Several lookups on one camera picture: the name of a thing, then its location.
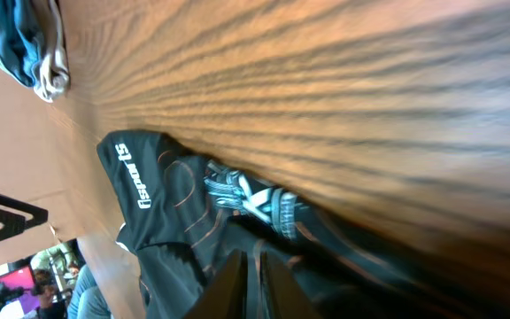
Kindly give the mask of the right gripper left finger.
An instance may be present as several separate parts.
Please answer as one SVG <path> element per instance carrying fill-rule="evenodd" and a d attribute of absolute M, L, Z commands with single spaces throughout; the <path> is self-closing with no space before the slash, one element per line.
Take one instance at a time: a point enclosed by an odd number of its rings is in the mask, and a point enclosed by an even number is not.
<path fill-rule="evenodd" d="M 234 250 L 184 319 L 243 319 L 247 273 L 246 253 Z"/>

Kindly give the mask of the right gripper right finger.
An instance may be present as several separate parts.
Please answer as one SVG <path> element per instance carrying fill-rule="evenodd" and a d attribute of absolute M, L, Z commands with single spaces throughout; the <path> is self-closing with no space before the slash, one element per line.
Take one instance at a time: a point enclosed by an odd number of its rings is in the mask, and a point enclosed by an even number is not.
<path fill-rule="evenodd" d="M 278 256 L 272 253 L 261 255 L 261 275 L 271 318 L 321 319 L 319 312 Z"/>

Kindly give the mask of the black printed cycling jersey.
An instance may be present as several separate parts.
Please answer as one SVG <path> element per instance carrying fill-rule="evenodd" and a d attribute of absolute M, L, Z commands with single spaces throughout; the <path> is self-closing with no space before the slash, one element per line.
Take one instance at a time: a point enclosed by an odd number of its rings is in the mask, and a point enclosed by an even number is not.
<path fill-rule="evenodd" d="M 244 318 L 272 316 L 262 261 L 297 283 L 298 316 L 510 318 L 510 255 L 460 245 L 437 261 L 328 214 L 296 193 L 145 130 L 109 133 L 97 155 L 120 204 L 118 244 L 138 260 L 149 318 L 197 307 L 233 253 L 245 264 Z"/>

